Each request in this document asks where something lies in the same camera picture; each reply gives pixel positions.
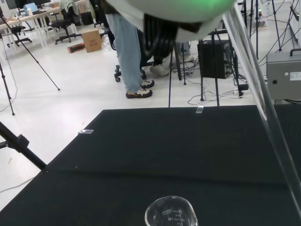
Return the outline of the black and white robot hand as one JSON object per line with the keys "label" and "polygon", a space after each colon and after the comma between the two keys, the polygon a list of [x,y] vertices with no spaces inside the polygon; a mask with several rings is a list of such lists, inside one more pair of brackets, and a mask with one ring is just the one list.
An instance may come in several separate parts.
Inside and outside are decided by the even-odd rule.
{"label": "black and white robot hand", "polygon": [[176,42],[200,40],[220,23],[235,0],[109,0],[143,32],[147,55],[166,57]]}

